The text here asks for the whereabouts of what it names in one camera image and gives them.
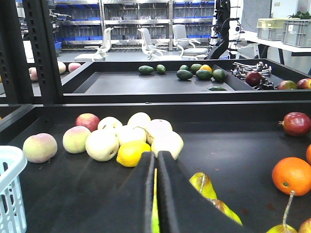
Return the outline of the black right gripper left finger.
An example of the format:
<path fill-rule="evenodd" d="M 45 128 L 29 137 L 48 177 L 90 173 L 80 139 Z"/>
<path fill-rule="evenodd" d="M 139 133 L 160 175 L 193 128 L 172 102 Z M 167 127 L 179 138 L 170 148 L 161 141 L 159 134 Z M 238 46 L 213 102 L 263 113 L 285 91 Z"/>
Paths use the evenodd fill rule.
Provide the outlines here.
<path fill-rule="evenodd" d="M 144 152 L 129 178 L 108 200 L 103 233 L 151 233 L 155 156 Z"/>

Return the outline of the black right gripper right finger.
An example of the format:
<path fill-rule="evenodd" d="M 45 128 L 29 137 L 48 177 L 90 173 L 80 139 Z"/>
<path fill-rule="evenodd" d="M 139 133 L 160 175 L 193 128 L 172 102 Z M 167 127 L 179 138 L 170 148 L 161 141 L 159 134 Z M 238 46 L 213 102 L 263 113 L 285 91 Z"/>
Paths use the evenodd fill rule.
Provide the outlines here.
<path fill-rule="evenodd" d="M 157 195 L 162 233 L 251 232 L 202 197 L 167 151 L 157 158 Z"/>

